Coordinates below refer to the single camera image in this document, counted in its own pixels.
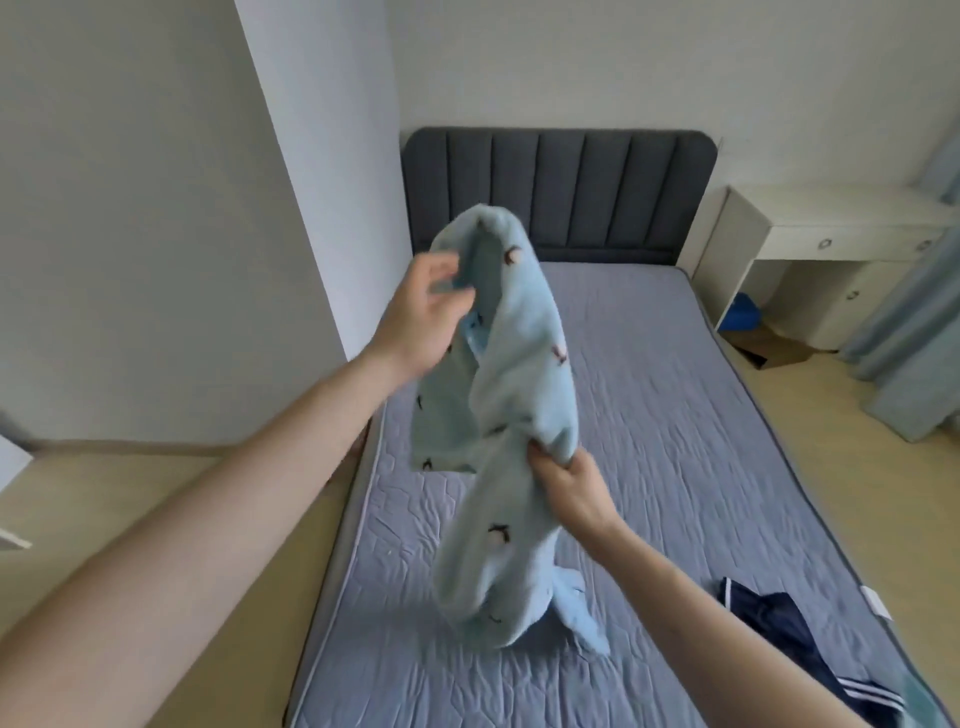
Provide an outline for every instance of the person's left hand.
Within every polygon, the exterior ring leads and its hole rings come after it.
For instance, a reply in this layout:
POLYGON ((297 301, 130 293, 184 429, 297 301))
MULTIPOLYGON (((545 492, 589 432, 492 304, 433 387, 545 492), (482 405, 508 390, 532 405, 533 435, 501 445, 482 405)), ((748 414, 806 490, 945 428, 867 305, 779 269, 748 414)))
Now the person's left hand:
POLYGON ((453 278, 459 265, 456 253, 415 255, 387 304, 367 351, 389 360, 401 383, 423 376, 441 360, 457 323, 473 307, 472 288, 430 290, 434 283, 453 278))

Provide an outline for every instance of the light blue towel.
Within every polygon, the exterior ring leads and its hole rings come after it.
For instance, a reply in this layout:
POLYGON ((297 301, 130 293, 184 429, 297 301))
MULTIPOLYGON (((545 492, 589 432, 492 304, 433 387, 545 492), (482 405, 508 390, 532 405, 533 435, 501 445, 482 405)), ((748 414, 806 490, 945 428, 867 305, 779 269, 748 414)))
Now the light blue towel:
POLYGON ((453 285, 476 289, 414 409, 414 469, 477 473, 434 562, 440 609, 469 642, 503 647, 552 604, 583 645, 607 654, 584 577, 554 564, 560 527, 527 464, 530 439, 560 463, 577 447, 564 332, 530 241, 508 210, 478 205, 431 250, 458 251, 453 285))

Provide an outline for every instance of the gray upholstered headboard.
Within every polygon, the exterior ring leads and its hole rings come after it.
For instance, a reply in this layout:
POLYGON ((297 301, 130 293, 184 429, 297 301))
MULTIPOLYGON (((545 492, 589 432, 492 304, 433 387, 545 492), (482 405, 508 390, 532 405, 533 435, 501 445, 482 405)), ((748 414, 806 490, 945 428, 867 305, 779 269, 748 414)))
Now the gray upholstered headboard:
POLYGON ((673 265, 716 157, 700 132, 420 129, 402 153, 414 252, 487 203, 541 260, 673 265))

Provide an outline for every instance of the curtain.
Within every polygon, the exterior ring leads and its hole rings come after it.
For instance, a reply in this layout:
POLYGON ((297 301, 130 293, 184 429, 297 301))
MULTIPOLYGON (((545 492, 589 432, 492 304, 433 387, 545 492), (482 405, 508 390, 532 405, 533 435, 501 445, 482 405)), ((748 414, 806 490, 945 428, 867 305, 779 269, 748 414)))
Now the curtain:
MULTIPOLYGON (((917 185, 949 205, 960 202, 960 129, 917 185)), ((840 351, 852 374, 873 381, 864 409, 916 442, 960 413, 960 227, 898 285, 840 351)))

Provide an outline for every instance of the floor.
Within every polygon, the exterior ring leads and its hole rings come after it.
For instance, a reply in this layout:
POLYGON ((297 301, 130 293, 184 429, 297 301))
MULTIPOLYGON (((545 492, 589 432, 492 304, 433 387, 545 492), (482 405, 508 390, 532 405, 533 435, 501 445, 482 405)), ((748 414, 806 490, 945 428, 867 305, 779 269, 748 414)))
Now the floor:
MULTIPOLYGON (((907 445, 863 415, 868 385, 826 355, 743 376, 926 678, 960 716, 960 437, 907 445)), ((0 525, 34 542, 0 552, 0 633, 82 560, 213 460, 49 454, 0 494, 0 525)), ((348 494, 331 479, 167 700, 154 728, 275 728, 348 494)))

